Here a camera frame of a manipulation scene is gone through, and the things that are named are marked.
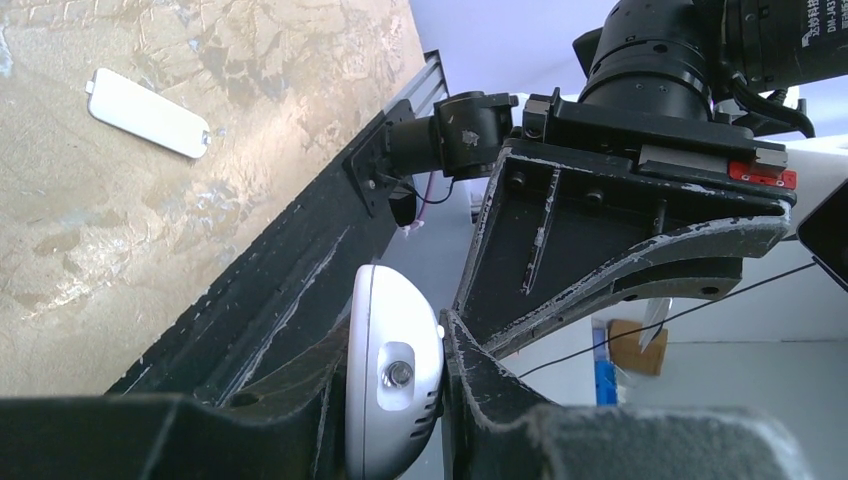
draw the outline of metal bracket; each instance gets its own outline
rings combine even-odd
[[[395,123],[414,119],[412,104],[409,100],[400,100],[384,116],[372,120],[350,143],[358,146],[350,152],[344,167],[372,217],[388,205],[389,197],[397,186],[397,182],[388,176],[390,164],[386,134]]]

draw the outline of white plastic housing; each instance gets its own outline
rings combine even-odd
[[[141,85],[98,68],[85,91],[94,118],[190,158],[206,153],[206,120]]]
[[[356,274],[347,360],[345,455],[352,479],[395,478],[418,458],[436,421],[443,330],[430,304],[403,275],[365,265]],[[405,387],[385,368],[414,370]]]

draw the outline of wire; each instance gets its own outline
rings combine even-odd
[[[718,302],[720,302],[720,301],[722,301],[722,300],[727,300],[727,299],[728,299],[728,298],[730,298],[730,297],[733,297],[733,296],[739,295],[739,294],[741,294],[741,293],[745,293],[745,292],[747,292],[748,290],[752,290],[752,289],[754,289],[754,288],[757,288],[757,287],[759,287],[759,286],[762,286],[762,285],[765,285],[765,284],[767,284],[767,283],[773,282],[773,281],[775,281],[775,280],[779,280],[779,279],[781,279],[781,278],[783,278],[783,277],[787,277],[787,276],[789,276],[789,275],[792,275],[793,273],[798,273],[798,272],[800,272],[800,271],[802,271],[802,270],[806,270],[806,269],[808,269],[808,268],[810,268],[810,267],[813,267],[813,266],[815,266],[815,265],[816,265],[816,263],[815,263],[815,262],[808,263],[808,264],[806,264],[806,265],[803,265],[803,266],[801,266],[801,267],[795,268],[795,269],[793,269],[793,270],[789,270],[789,271],[787,271],[787,272],[783,272],[783,273],[781,273],[780,275],[775,275],[775,276],[773,276],[773,277],[771,277],[771,278],[767,278],[767,279],[765,279],[765,280],[763,280],[763,281],[761,281],[761,282],[757,282],[757,283],[755,283],[755,284],[753,284],[753,285],[749,285],[749,286],[747,286],[747,287],[745,287],[745,288],[742,288],[742,289],[737,290],[737,291],[735,291],[735,292],[729,293],[729,294],[727,294],[726,296],[724,296],[723,298],[720,298],[720,299],[718,299],[718,300],[713,300],[712,302],[702,303],[701,305],[698,305],[697,307],[692,307],[692,308],[690,308],[689,310],[685,310],[685,311],[683,311],[683,312],[678,313],[677,315],[672,315],[671,317],[666,318],[665,320],[663,320],[662,322],[660,322],[660,323],[659,323],[659,324],[657,324],[657,325],[659,325],[660,330],[662,330],[662,327],[663,327],[666,323],[668,323],[668,322],[670,322],[670,321],[672,321],[672,320],[674,320],[674,319],[676,319],[676,318],[680,318],[680,317],[682,317],[682,316],[684,316],[684,315],[686,315],[686,314],[689,314],[689,313],[695,312],[695,311],[697,311],[697,310],[700,310],[700,309],[702,309],[702,308],[708,307],[708,306],[710,306],[710,305],[716,304],[716,303],[718,303]],[[557,360],[550,361],[550,362],[548,362],[548,363],[543,363],[542,365],[539,365],[538,367],[531,368],[530,370],[528,370],[528,371],[526,371],[526,372],[522,373],[521,375],[519,375],[519,376],[518,376],[518,378],[524,378],[524,377],[526,377],[527,375],[530,375],[531,373],[534,373],[534,372],[538,372],[539,370],[541,370],[541,369],[543,369],[543,368],[550,367],[551,365],[556,365],[557,363],[562,363],[562,362],[564,362],[564,361],[566,361],[566,360],[571,360],[571,359],[572,359],[572,358],[574,358],[574,357],[577,357],[577,356],[583,355],[584,353],[591,352],[592,350],[594,350],[594,349],[596,349],[596,348],[598,348],[598,347],[603,347],[604,345],[606,345],[606,344],[608,344],[608,343],[612,342],[613,340],[618,340],[618,339],[619,339],[619,338],[621,338],[621,337],[626,337],[626,336],[628,336],[628,335],[633,335],[634,333],[639,333],[639,332],[642,332],[642,331],[644,331],[644,330],[648,330],[648,329],[654,328],[654,327],[656,327],[657,325],[648,325],[648,326],[645,326],[645,327],[641,327],[641,328],[637,328],[637,329],[634,329],[634,330],[630,330],[629,332],[624,332],[624,333],[620,333],[620,334],[618,334],[618,335],[613,335],[612,337],[610,337],[610,338],[608,338],[608,339],[604,340],[603,342],[596,343],[595,345],[592,345],[592,346],[591,346],[591,347],[589,347],[589,348],[586,348],[586,349],[580,350],[579,352],[572,353],[571,355],[568,355],[568,356],[566,356],[566,357],[559,358],[559,359],[557,359]]]
[[[443,199],[441,199],[441,200],[430,200],[430,199],[428,199],[428,198],[422,197],[422,196],[421,196],[421,194],[420,194],[420,193],[418,193],[418,190],[416,190],[416,189],[415,189],[415,187],[413,187],[412,185],[410,185],[408,182],[402,182],[402,183],[400,184],[400,186],[401,186],[401,187],[403,187],[403,188],[405,188],[405,189],[407,189],[407,190],[409,190],[409,191],[410,191],[410,193],[415,194],[415,196],[416,196],[416,197],[418,197],[418,199],[419,199],[419,200],[421,200],[422,202],[424,202],[424,205],[439,205],[439,204],[442,204],[442,203],[447,202],[447,201],[448,201],[448,199],[450,198],[451,194],[453,194],[453,185],[454,185],[454,183],[456,183],[456,180],[455,180],[455,179],[454,179],[454,180],[451,180],[450,188],[448,188],[448,194],[447,194],[447,195],[445,195],[445,198],[443,198]]]
[[[421,204],[421,210],[418,211],[418,215],[415,216],[416,220],[422,220],[424,218],[424,210],[427,209],[427,202],[430,201],[430,194],[433,191],[433,184],[436,183],[436,172],[430,172],[430,176],[427,178],[427,188],[424,190],[424,201]]]

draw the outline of bolt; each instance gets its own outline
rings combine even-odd
[[[524,129],[524,134],[527,135],[527,138],[539,138],[542,136],[542,133],[537,128],[527,127]]]
[[[403,388],[412,380],[412,367],[403,361],[393,362],[383,372],[383,383],[387,387]]]
[[[604,203],[604,192],[600,188],[593,188],[586,192],[586,200],[592,205],[600,205]]]
[[[515,172],[509,177],[509,186],[512,188],[521,188],[527,182],[527,177],[521,172]]]

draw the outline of blue object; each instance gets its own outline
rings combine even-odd
[[[601,360],[609,360],[609,356],[607,355],[607,346],[604,342],[607,339],[607,331],[604,328],[593,328],[592,329],[592,344],[599,345],[592,349],[592,355],[595,357],[595,361]]]
[[[615,365],[607,360],[595,362],[595,393],[598,405],[618,405]]]

